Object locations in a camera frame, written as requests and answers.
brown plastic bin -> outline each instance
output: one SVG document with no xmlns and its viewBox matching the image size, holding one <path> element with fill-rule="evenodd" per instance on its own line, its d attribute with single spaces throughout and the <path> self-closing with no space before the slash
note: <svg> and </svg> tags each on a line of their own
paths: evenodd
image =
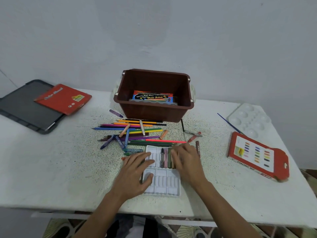
<svg viewBox="0 0 317 238">
<path fill-rule="evenodd" d="M 194 107 L 189 87 L 190 77 L 183 73 L 171 73 L 142 69 L 122 72 L 122 80 L 114 101 L 119 103 L 129 119 L 163 120 L 179 122 L 188 109 Z M 129 101 L 134 90 L 172 93 L 178 105 Z"/>
</svg>

tabletop surface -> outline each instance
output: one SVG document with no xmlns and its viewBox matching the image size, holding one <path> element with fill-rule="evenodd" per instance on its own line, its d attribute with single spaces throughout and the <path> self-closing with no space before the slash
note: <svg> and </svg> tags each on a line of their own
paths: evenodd
<svg viewBox="0 0 317 238">
<path fill-rule="evenodd" d="M 93 98 L 47 135 L 0 116 L 0 206 L 93 211 L 109 191 L 123 152 L 116 142 L 100 150 L 102 142 L 97 140 L 113 131 L 91 128 L 118 120 L 109 108 L 121 109 L 111 92 L 81 91 Z M 185 129 L 204 135 L 197 140 L 207 179 L 249 222 L 317 228 L 317 199 L 273 126 L 264 144 L 289 156 L 287 182 L 269 180 L 226 157 L 234 130 L 217 113 L 227 117 L 238 106 L 197 100 L 183 117 Z M 167 128 L 166 139 L 184 140 L 180 123 L 168 123 Z M 180 197 L 143 194 L 126 201 L 120 212 L 211 219 L 184 182 Z"/>
</svg>

tile floor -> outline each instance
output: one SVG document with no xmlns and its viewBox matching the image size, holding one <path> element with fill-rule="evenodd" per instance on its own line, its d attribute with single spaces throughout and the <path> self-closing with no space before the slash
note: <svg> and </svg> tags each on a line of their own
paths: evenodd
<svg viewBox="0 0 317 238">
<path fill-rule="evenodd" d="M 301 170 L 317 197 L 317 170 Z M 165 219 L 199 220 L 179 217 Z M 51 219 L 43 238 L 70 238 L 84 223 L 84 220 Z M 317 238 L 317 230 L 311 228 L 252 225 L 265 238 Z M 166 225 L 178 238 L 221 238 L 217 227 Z"/>
</svg>

paint palette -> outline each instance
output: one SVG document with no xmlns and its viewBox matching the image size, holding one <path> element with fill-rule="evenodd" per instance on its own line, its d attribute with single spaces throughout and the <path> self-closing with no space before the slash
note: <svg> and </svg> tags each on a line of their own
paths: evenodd
<svg viewBox="0 0 317 238">
<path fill-rule="evenodd" d="M 233 132 L 228 157 L 233 161 L 277 181 L 289 177 L 288 156 L 278 148 L 270 148 L 238 132 Z"/>
<path fill-rule="evenodd" d="M 271 126 L 271 119 L 251 104 L 244 103 L 227 120 L 249 138 L 262 141 Z"/>
<path fill-rule="evenodd" d="M 152 184 L 146 189 L 148 194 L 163 194 L 180 196 L 180 175 L 176 169 L 160 168 L 161 150 L 165 147 L 156 147 L 147 145 L 146 152 L 151 152 L 151 155 L 146 160 L 155 160 L 143 172 L 143 182 L 149 174 L 153 174 Z"/>
</svg>

white plastic tray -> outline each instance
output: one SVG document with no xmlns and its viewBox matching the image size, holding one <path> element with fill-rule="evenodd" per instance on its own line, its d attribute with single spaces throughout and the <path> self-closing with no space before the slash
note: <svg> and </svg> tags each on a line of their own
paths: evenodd
<svg viewBox="0 0 317 238">
<path fill-rule="evenodd" d="M 227 120 L 251 139 L 261 142 L 271 119 L 252 104 L 244 103 L 237 108 Z"/>
<path fill-rule="evenodd" d="M 176 169 L 160 168 L 161 150 L 166 147 L 147 146 L 146 152 L 151 152 L 151 155 L 146 160 L 155 160 L 143 172 L 143 181 L 147 179 L 149 174 L 153 174 L 152 184 L 146 189 L 148 194 L 163 194 L 180 196 L 180 176 Z"/>
</svg>

